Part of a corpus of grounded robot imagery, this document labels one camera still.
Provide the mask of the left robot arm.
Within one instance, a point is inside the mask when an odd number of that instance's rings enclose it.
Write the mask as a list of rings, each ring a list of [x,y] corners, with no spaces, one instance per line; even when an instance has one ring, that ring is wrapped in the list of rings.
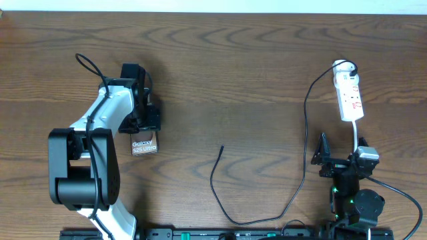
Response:
[[[145,87],[149,73],[125,63],[118,78],[102,76],[98,97],[68,128],[53,129],[47,141],[49,195],[88,218],[102,239],[139,239],[137,219],[119,198],[117,133],[157,133],[159,109]]]

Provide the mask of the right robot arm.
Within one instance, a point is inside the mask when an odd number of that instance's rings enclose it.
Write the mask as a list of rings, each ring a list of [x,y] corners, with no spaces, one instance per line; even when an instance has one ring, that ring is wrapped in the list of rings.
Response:
[[[379,157],[377,150],[361,137],[347,159],[333,158],[326,134],[320,135],[311,164],[321,167],[320,177],[332,179],[330,209],[335,215],[334,221],[322,227],[323,236],[331,239],[343,239],[350,234],[367,236],[368,230],[377,226],[385,200],[371,189],[361,189],[360,180],[371,176]]]

